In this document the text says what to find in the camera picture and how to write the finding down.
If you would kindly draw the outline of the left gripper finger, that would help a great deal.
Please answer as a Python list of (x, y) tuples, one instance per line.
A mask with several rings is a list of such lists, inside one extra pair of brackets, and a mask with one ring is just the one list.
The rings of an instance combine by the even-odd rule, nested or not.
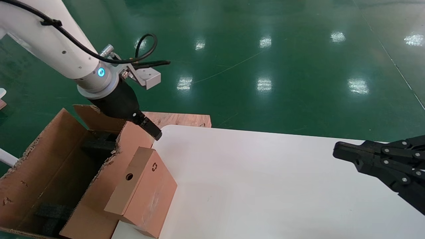
[(138, 112), (138, 125), (152, 136), (155, 141), (159, 141), (161, 138), (161, 129), (142, 112)]

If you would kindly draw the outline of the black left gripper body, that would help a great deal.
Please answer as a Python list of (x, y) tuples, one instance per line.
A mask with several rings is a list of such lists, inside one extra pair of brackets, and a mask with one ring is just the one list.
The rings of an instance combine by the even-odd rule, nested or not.
[(89, 101), (108, 117), (124, 119), (140, 127), (144, 126), (145, 116), (140, 111), (137, 96), (124, 80), (119, 80), (116, 88), (106, 97)]

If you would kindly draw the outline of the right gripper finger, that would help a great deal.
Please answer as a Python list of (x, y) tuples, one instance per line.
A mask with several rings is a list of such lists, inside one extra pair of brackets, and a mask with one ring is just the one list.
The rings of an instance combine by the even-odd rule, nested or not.
[(334, 146), (333, 156), (337, 159), (357, 159), (370, 156), (424, 159), (424, 145), (424, 135), (389, 143), (365, 140), (362, 144), (355, 145), (337, 142)]
[(379, 179), (399, 197), (418, 210), (425, 213), (424, 173), (417, 175), (390, 168), (374, 155), (335, 155), (337, 159), (352, 162), (359, 173)]

